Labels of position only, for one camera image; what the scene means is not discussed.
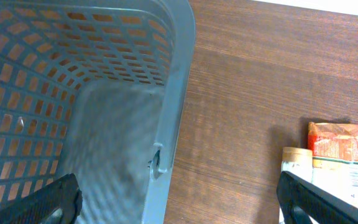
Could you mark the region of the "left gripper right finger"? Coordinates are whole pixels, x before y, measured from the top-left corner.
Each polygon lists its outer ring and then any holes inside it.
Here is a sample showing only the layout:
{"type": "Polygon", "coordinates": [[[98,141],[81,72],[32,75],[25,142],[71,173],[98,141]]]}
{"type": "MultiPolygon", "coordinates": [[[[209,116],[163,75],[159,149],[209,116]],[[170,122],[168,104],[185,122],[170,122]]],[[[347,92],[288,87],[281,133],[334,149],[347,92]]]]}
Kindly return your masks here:
{"type": "Polygon", "coordinates": [[[280,174],[277,197],[285,223],[358,224],[358,208],[289,171],[280,174]]]}

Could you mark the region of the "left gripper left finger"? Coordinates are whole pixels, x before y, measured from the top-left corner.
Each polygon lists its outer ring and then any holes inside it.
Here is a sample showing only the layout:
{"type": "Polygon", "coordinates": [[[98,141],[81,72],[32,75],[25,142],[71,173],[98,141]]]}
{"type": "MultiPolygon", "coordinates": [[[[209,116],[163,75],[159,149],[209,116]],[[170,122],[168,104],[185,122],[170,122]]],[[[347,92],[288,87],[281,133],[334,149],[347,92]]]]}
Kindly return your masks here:
{"type": "Polygon", "coordinates": [[[75,174],[67,174],[0,210],[0,223],[74,223],[82,202],[75,174]]]}

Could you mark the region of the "white toothpaste tube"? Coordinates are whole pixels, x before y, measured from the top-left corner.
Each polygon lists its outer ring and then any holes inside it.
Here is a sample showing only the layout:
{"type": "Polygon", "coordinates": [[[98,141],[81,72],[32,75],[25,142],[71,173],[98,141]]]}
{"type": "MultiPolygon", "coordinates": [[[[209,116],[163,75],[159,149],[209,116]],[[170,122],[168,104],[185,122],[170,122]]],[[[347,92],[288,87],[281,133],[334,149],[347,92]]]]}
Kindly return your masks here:
{"type": "Polygon", "coordinates": [[[313,153],[309,149],[284,147],[281,171],[289,171],[298,177],[311,182],[313,176],[313,153]]]}

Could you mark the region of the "orange noodle packet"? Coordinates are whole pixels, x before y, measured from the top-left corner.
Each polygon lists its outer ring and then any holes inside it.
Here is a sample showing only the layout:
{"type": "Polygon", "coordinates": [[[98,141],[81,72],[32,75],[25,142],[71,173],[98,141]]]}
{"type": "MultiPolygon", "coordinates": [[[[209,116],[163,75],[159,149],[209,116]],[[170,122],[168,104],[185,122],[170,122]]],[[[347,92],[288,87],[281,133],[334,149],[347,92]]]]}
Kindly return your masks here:
{"type": "Polygon", "coordinates": [[[312,184],[358,208],[358,124],[308,125],[312,184]]]}

